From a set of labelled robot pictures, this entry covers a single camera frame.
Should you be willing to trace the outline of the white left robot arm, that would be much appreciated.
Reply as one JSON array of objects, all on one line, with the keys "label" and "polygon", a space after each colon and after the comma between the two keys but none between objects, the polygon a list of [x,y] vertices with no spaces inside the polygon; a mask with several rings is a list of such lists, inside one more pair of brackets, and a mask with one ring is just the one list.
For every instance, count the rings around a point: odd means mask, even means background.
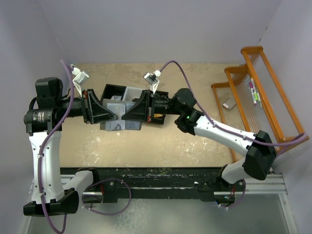
[{"label": "white left robot arm", "polygon": [[35,88],[37,95],[23,119],[34,163],[33,195],[24,205],[23,213],[37,217],[74,214],[82,187],[95,191],[100,187],[100,179],[93,169],[85,169],[77,172],[72,182],[62,184],[59,163],[62,123],[67,117],[83,117],[86,124],[98,124],[116,120],[117,116],[100,103],[93,89],[84,90],[81,97],[65,97],[59,78],[38,79]]}]

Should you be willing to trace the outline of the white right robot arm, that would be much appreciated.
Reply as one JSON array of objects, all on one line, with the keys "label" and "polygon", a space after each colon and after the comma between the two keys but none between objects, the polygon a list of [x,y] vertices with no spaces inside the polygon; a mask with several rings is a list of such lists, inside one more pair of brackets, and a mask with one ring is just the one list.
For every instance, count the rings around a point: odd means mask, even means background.
[{"label": "white right robot arm", "polygon": [[265,180],[277,155],[269,134],[254,134],[210,120],[195,105],[196,99],[188,88],[179,89],[172,98],[143,90],[121,118],[148,122],[154,114],[177,115],[175,124],[180,131],[214,140],[241,154],[243,159],[223,166],[219,173],[216,183],[223,191],[246,178]]}]

